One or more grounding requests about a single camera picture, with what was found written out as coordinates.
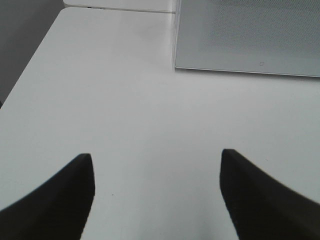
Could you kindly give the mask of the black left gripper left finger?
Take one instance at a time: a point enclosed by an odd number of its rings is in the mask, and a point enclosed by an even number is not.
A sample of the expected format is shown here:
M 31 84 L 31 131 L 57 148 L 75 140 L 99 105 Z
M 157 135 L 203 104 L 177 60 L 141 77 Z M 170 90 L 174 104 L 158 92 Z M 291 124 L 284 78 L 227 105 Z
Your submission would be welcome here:
M 79 240 L 95 196 L 92 157 L 82 153 L 0 212 L 2 240 Z

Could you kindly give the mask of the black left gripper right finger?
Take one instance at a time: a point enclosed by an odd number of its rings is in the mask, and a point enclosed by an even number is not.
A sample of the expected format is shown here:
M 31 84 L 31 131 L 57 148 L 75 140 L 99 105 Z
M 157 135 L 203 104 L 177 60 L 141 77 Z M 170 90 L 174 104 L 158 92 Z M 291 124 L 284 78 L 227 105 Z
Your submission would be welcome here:
M 234 149 L 221 153 L 219 187 L 240 240 L 318 240 L 320 205 Z

